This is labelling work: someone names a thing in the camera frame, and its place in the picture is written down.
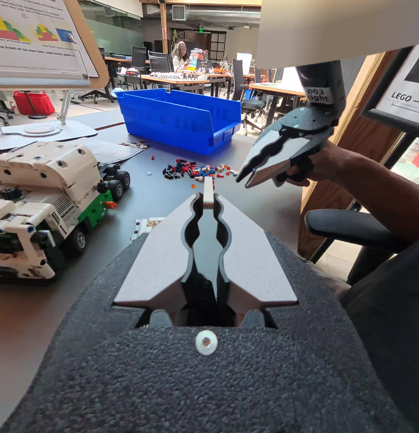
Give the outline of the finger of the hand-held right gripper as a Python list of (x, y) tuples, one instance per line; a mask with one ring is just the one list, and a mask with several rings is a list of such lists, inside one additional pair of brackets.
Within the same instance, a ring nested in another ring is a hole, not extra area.
[(295, 181), (305, 179), (307, 173), (313, 170), (310, 155), (313, 154), (313, 139), (311, 137), (288, 138), (282, 150), (262, 167), (253, 172), (245, 183), (245, 188), (251, 189), (267, 181), (272, 181), (276, 187), (281, 187), (288, 179), (288, 170), (298, 166), (300, 171), (292, 177)]
[(269, 129), (258, 137), (248, 155), (246, 156), (237, 176), (236, 183), (241, 182), (247, 175), (251, 175), (257, 169), (262, 168), (270, 157), (278, 154), (288, 140), (288, 134), (281, 130)]

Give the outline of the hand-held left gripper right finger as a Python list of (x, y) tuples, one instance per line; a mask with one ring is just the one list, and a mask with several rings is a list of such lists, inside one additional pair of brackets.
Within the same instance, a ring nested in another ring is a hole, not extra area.
[(252, 310), (298, 304), (266, 232), (220, 194), (214, 194), (218, 258), (217, 306), (234, 326)]

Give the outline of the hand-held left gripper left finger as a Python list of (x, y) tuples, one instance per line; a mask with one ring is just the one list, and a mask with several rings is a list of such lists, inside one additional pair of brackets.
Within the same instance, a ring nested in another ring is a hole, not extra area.
[(180, 324), (203, 325), (203, 285), (193, 246), (200, 235), (202, 193), (192, 194), (147, 235), (115, 299), (115, 306), (165, 310)]

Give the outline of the pile of small lego pins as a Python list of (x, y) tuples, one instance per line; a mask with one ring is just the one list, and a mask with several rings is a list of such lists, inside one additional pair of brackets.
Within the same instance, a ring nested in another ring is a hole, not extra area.
[(189, 176), (198, 182), (203, 182), (205, 177), (218, 177), (238, 175), (238, 172), (227, 164), (198, 165), (196, 161), (176, 159), (174, 164), (168, 164), (162, 171), (164, 178), (168, 180), (180, 179)]

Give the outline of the person's right forearm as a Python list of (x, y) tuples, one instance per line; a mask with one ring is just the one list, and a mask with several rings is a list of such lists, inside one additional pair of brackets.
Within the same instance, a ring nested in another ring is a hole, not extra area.
[(337, 181), (392, 234), (408, 244), (419, 241), (419, 185), (347, 150)]

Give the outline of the white grey lego panel assembly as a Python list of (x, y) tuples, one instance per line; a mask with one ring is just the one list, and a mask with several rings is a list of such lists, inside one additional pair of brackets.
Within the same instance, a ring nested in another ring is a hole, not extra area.
[(130, 242), (135, 241), (140, 235), (149, 233), (156, 227), (165, 217), (151, 217), (148, 219), (136, 219), (134, 221), (134, 228), (130, 237)]

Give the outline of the white green lego truck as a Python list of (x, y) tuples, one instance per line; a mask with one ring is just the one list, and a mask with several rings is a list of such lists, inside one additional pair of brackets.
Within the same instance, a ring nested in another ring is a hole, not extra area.
[(83, 144), (33, 142), (0, 155), (0, 284), (49, 284), (130, 187)]

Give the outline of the person's right hand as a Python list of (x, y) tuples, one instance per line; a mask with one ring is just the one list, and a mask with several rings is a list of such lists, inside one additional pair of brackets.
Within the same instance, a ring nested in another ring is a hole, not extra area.
[(356, 156), (355, 152), (340, 148), (330, 140), (327, 140), (318, 153), (310, 156), (314, 169), (307, 173), (305, 179), (302, 181), (292, 179), (300, 171), (298, 166), (293, 166), (287, 172), (287, 182), (300, 187), (308, 187), (310, 181), (337, 180), (348, 163)]

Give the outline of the wooden office desk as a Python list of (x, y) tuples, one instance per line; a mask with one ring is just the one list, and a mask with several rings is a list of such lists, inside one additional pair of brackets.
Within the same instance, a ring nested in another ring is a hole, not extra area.
[(165, 88), (168, 92), (179, 90), (202, 94), (205, 88), (212, 88), (210, 80), (163, 78), (147, 74), (142, 74), (139, 78), (144, 89)]
[(289, 111), (306, 105), (307, 102), (303, 91), (281, 89), (276, 83), (251, 83), (249, 88), (272, 96), (265, 127), (271, 125), (275, 114), (278, 113), (279, 117), (284, 116)]

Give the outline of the black framed marker sign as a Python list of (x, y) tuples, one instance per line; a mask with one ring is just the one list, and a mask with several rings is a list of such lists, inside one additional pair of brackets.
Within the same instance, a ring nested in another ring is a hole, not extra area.
[(361, 116), (419, 138), (419, 44), (397, 52)]

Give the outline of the blue plastic bin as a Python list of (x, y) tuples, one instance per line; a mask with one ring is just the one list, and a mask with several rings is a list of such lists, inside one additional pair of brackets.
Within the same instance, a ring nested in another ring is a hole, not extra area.
[(241, 103), (185, 91), (123, 91), (117, 101), (129, 134), (202, 155), (239, 130)]

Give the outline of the grey paper sheet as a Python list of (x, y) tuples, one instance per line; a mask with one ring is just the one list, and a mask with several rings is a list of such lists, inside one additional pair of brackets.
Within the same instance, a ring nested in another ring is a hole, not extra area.
[(128, 145), (109, 143), (97, 139), (91, 140), (89, 138), (80, 138), (76, 140), (76, 143), (88, 148), (99, 163), (121, 163), (144, 151)]

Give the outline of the wooden clipboard stand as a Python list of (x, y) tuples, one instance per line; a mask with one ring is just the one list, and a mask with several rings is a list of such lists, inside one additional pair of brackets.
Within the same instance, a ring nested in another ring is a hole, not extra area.
[(90, 78), (89, 86), (83, 84), (74, 85), (11, 85), (2, 86), (0, 90), (46, 90), (59, 89), (64, 90), (65, 95), (61, 106), (61, 111), (57, 116), (57, 120), (50, 122), (39, 122), (32, 124), (21, 124), (17, 126), (2, 127), (0, 125), (0, 151), (6, 149), (20, 148), (34, 141), (68, 141), (83, 137), (91, 137), (97, 135), (97, 131), (85, 126), (77, 121), (66, 120), (68, 107), (72, 97), (72, 89), (101, 89), (108, 83), (109, 76), (107, 67), (105, 66), (102, 55), (98, 49), (98, 45), (92, 35), (83, 12), (77, 1), (67, 0), (66, 6), (72, 15), (78, 33), (86, 47), (88, 54), (93, 61), (94, 67), (99, 73), (99, 78)]

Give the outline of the red plastic box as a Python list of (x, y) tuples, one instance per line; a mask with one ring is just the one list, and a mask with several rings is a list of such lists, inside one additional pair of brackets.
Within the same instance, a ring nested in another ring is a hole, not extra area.
[(14, 91), (13, 98), (20, 114), (22, 115), (46, 115), (55, 112), (50, 97), (44, 91), (40, 93)]

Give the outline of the printed instruction sheet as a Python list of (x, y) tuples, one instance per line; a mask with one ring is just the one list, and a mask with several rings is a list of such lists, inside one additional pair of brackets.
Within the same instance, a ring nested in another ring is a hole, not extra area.
[(99, 78), (65, 1), (0, 0), (0, 87)]

